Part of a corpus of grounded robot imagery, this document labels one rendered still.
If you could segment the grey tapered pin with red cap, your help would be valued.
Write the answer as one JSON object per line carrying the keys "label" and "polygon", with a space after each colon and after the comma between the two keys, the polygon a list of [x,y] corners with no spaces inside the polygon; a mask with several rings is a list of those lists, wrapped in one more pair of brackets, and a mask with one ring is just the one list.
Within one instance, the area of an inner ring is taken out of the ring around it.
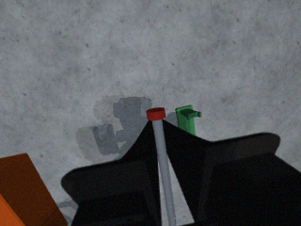
{"label": "grey tapered pin with red cap", "polygon": [[166,153],[166,142],[164,135],[164,127],[163,121],[166,117],[166,112],[163,107],[155,107],[146,111],[147,118],[149,121],[152,121],[152,127],[154,130],[156,150],[158,155],[159,167],[161,171],[163,189],[165,193],[166,199],[166,214],[168,219],[169,226],[177,226],[175,212],[174,212],[174,204],[172,199],[172,186],[170,180],[169,166],[167,161],[167,153]]}

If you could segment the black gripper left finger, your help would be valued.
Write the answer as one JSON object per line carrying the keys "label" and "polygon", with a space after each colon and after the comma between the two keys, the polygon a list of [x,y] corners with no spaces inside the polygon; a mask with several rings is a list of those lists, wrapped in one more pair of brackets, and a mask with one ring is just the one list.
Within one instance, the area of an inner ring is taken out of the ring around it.
{"label": "black gripper left finger", "polygon": [[121,159],[72,169],[61,178],[61,186],[78,206],[85,200],[141,190],[156,226],[163,226],[152,121]]}

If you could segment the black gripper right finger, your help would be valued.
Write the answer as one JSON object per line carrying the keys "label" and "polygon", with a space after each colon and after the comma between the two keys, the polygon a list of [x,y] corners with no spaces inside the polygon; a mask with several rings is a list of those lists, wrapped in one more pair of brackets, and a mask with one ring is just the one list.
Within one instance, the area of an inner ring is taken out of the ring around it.
{"label": "black gripper right finger", "polygon": [[193,221],[207,219],[205,204],[214,166],[262,153],[275,154],[277,134],[261,132],[207,141],[163,120],[166,153]]}

